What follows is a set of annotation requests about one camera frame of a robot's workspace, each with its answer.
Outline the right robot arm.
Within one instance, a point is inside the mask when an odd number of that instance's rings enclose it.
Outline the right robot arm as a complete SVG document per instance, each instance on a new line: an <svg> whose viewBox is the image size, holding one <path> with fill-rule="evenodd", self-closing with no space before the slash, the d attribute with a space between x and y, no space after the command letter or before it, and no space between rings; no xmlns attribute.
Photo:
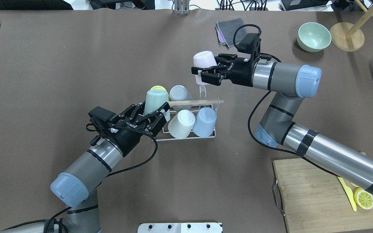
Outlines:
<svg viewBox="0 0 373 233"><path fill-rule="evenodd" d="M261 119L253 119L251 132L265 146L293 152L320 168L347 179L373 194L373 82L355 81L341 70L280 62L267 53L198 52L193 75L207 84L229 84L270 92L267 107L258 106Z"/></svg>

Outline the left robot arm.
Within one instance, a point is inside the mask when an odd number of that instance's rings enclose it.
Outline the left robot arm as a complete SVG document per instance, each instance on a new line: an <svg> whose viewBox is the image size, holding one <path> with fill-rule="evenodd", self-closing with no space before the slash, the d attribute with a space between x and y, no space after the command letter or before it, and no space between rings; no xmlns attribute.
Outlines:
<svg viewBox="0 0 373 233"><path fill-rule="evenodd" d="M102 107L89 112L90 125L97 135L86 150L51 184L51 191L67 207L55 214L4 229L4 233L99 233L97 188L120 161L139 143L141 136L154 139L164 127L170 105L165 102L154 112L144 115L145 103L130 105L120 114Z"/></svg>

